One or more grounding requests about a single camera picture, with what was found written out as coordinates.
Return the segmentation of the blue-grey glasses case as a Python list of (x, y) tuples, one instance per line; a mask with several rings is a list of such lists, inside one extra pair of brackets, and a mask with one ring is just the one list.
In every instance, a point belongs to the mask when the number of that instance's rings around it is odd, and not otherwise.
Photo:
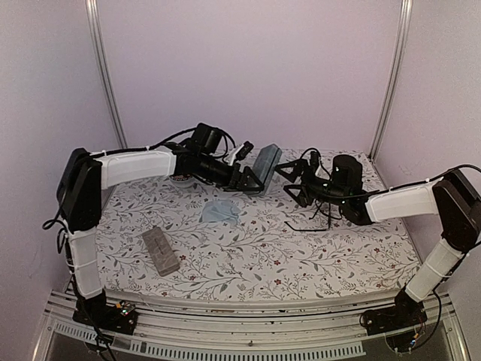
[(274, 176), (274, 169), (279, 163), (281, 155), (282, 150), (276, 144), (269, 144), (259, 151), (252, 170), (264, 185), (264, 189), (252, 192), (252, 196), (263, 196), (267, 192), (271, 179)]

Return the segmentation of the light blue cloth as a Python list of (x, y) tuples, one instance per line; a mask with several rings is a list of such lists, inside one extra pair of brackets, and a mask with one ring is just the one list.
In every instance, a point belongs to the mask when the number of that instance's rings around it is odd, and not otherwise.
[(204, 223), (229, 223), (236, 225), (239, 220), (240, 208), (229, 199), (215, 199), (205, 204), (201, 221)]

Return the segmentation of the beige-grey glasses case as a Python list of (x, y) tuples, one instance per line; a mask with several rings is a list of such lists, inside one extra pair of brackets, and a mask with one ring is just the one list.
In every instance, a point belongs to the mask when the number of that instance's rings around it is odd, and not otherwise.
[(180, 269), (180, 262), (159, 227), (142, 233), (141, 237), (159, 276), (164, 277)]

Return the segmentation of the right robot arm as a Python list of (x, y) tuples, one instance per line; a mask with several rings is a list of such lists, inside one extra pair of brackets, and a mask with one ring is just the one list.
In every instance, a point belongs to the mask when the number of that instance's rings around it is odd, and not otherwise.
[(310, 159), (279, 164), (275, 171), (289, 181), (284, 190), (298, 205), (305, 208), (315, 201), (336, 205), (341, 215), (357, 226), (423, 214), (439, 216), (443, 227), (440, 240), (400, 292), (403, 300), (389, 310), (389, 322), (404, 328), (418, 314), (416, 303), (479, 247), (479, 193), (461, 166), (424, 181), (371, 192), (364, 190), (362, 164), (353, 156), (335, 156), (327, 179), (319, 177), (321, 167), (319, 155), (312, 152)]

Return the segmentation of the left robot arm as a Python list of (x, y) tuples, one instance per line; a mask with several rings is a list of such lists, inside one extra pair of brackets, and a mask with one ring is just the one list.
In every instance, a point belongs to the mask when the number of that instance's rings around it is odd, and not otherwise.
[(101, 219), (101, 194), (113, 186), (150, 177), (190, 175), (208, 184), (233, 192), (261, 193), (265, 182), (240, 161), (252, 150), (245, 142), (234, 149), (228, 162), (215, 154), (222, 139), (231, 136), (222, 129), (199, 123), (182, 132), (185, 139), (175, 142), (171, 135), (157, 144), (91, 153), (75, 149), (57, 187), (58, 210), (42, 228), (59, 224), (71, 258), (71, 272), (80, 297), (86, 301), (83, 315), (95, 326), (106, 326), (111, 309), (97, 297), (103, 292), (98, 273), (96, 230)]

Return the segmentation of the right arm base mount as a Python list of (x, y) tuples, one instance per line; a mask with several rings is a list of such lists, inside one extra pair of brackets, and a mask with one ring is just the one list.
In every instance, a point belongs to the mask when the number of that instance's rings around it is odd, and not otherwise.
[(427, 320), (423, 303), (412, 299), (404, 287), (396, 295), (393, 306), (366, 310), (361, 314), (359, 323), (368, 335), (377, 335), (415, 326)]

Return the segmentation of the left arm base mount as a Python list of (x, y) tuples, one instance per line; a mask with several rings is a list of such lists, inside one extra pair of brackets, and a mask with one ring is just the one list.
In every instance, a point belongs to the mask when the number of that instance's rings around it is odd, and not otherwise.
[(138, 321), (135, 305), (122, 300), (115, 305), (107, 303), (104, 290), (92, 298), (77, 296), (73, 321), (96, 327), (100, 330), (133, 335)]

